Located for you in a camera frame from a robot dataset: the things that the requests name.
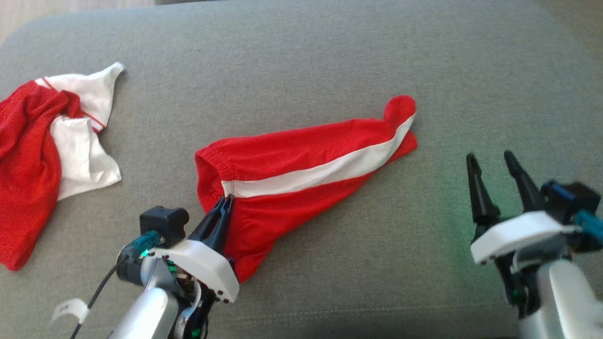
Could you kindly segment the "red shorts with white stripe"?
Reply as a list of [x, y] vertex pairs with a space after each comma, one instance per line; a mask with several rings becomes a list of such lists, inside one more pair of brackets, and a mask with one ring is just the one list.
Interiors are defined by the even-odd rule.
[[390, 99], [381, 119], [352, 119], [215, 141], [195, 152], [205, 212], [234, 198], [225, 255], [241, 283], [278, 238], [358, 190], [385, 164], [416, 149], [415, 100]]

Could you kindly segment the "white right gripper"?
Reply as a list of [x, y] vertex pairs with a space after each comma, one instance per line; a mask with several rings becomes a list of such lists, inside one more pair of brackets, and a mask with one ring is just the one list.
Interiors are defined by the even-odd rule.
[[509, 305], [519, 309], [521, 316], [547, 307], [555, 309], [559, 317], [573, 317], [580, 294], [571, 290], [575, 284], [568, 279], [581, 275], [570, 261], [566, 234], [578, 230], [579, 226], [566, 229], [543, 212], [545, 200], [536, 183], [513, 152], [505, 150], [504, 159], [525, 214], [495, 225], [500, 210], [485, 189], [475, 155], [466, 156], [473, 221], [479, 226], [495, 225], [472, 242], [473, 260], [481, 265], [495, 264], [502, 280], [503, 296]]

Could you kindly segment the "red and white shirt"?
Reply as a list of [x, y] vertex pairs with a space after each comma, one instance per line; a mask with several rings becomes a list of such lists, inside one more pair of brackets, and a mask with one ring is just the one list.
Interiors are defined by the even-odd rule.
[[58, 201], [121, 180], [98, 134], [123, 71], [116, 62], [41, 77], [0, 102], [0, 265], [9, 271], [26, 264]]

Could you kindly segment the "large grey sofa chaise cushion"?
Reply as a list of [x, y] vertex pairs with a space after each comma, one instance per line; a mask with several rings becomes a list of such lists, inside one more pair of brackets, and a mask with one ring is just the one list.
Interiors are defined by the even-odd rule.
[[217, 1], [30, 22], [0, 45], [0, 99], [43, 75], [125, 66], [100, 142], [122, 181], [62, 200], [19, 272], [0, 339], [69, 339], [139, 215], [203, 217], [194, 152], [227, 137], [378, 118], [416, 101], [418, 148], [280, 238], [208, 339], [486, 339], [517, 334], [496, 269], [470, 255], [465, 157], [503, 215], [534, 182], [603, 193], [603, 62], [525, 0]]

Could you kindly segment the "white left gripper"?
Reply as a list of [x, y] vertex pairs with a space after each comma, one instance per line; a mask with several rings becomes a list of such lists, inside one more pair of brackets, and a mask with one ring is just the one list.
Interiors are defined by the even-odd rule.
[[232, 303], [239, 294], [232, 264], [223, 256], [234, 201], [234, 195], [221, 197], [189, 240], [170, 249], [152, 249], [152, 287], [178, 302], [169, 330], [172, 339], [205, 339], [213, 306]]

